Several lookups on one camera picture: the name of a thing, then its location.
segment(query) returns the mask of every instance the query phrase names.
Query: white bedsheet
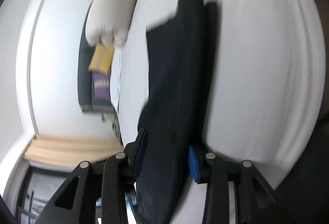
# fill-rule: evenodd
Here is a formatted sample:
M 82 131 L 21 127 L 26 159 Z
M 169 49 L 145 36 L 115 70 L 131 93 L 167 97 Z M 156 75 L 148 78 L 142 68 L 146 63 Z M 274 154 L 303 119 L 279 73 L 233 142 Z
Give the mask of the white bedsheet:
M 121 48 L 115 48 L 113 61 L 111 65 L 111 77 L 110 77 L 110 97 L 111 102 L 118 111 L 119 96 L 120 96 L 120 75 L 121 75 Z
M 325 52 L 318 11 L 314 0 L 219 1 L 206 143 L 235 161 L 253 161 L 275 188 L 304 150 L 320 109 Z M 119 122 L 125 144 L 136 138 L 148 97 L 145 31 L 173 15 L 176 6 L 177 0 L 137 0 L 121 60 Z M 201 223 L 205 191 L 191 184 L 172 223 Z

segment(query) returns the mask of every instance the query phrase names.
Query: dark fabric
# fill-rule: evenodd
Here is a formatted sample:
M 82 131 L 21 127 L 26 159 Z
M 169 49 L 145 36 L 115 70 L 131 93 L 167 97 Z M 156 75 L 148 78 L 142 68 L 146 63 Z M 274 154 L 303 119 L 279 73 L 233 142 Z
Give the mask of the dark fabric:
M 90 47 L 86 40 L 86 23 L 83 25 L 83 30 L 80 39 L 79 61 L 78 61 L 78 101 L 80 105 L 92 104 L 92 73 L 88 71 L 88 66 L 94 54 L 94 48 Z
M 78 101 L 83 113 L 114 113 L 115 109 L 111 101 L 95 98 L 95 86 L 92 73 L 88 66 L 92 60 L 95 48 L 90 47 L 86 40 L 86 23 L 88 13 L 83 25 L 80 40 L 78 61 Z
M 180 0 L 176 16 L 146 34 L 149 98 L 138 129 L 147 130 L 148 145 L 137 180 L 144 223 L 170 222 L 188 175 L 188 147 L 193 135 L 201 139 L 195 126 L 204 103 L 205 29 L 203 0 Z
M 218 4 L 210 2 L 205 6 L 205 52 L 203 57 L 203 75 L 201 92 L 199 95 L 199 109 L 197 111 L 195 132 L 193 134 L 192 143 L 200 141 L 200 134 L 207 125 L 208 120 L 207 107 L 209 96 L 211 96 L 211 85 L 213 81 L 213 69 L 217 60 L 217 34 L 218 34 Z
M 329 135 L 314 130 L 301 157 L 275 190 L 302 224 L 329 223 Z

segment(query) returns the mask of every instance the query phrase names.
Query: metal screw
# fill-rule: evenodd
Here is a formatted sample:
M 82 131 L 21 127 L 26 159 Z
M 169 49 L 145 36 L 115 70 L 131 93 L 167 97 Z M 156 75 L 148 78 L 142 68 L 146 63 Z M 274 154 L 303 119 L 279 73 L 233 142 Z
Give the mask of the metal screw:
M 123 159 L 124 157 L 126 157 L 126 154 L 125 153 L 117 153 L 116 154 L 116 158 L 117 159 Z
M 250 161 L 248 161 L 248 160 L 245 160 L 245 161 L 243 161 L 242 162 L 242 165 L 244 166 L 244 167 L 251 167 L 252 166 L 252 163 L 250 162 Z
M 89 163 L 87 161 L 83 161 L 80 163 L 81 168 L 87 168 L 89 166 Z
M 216 155 L 213 154 L 213 153 L 207 153 L 207 154 L 206 154 L 206 158 L 207 158 L 207 159 L 210 159 L 210 160 L 211 160 L 211 159 L 215 159 L 215 157 L 216 157 Z

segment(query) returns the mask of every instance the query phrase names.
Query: white pillow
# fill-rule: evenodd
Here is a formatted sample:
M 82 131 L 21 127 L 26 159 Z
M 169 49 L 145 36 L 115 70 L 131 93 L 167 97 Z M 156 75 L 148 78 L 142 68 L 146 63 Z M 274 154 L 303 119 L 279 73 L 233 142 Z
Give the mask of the white pillow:
M 136 0 L 94 0 L 87 24 L 86 39 L 90 46 L 98 42 L 122 47 L 128 36 Z

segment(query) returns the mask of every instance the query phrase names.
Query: yellow cushion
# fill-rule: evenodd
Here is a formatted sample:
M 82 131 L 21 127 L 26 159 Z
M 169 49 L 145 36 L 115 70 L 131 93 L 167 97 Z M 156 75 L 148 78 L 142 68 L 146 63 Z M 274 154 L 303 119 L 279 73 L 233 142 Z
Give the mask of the yellow cushion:
M 107 74 L 112 65 L 113 55 L 113 46 L 104 46 L 98 43 L 89 65 L 89 71 Z

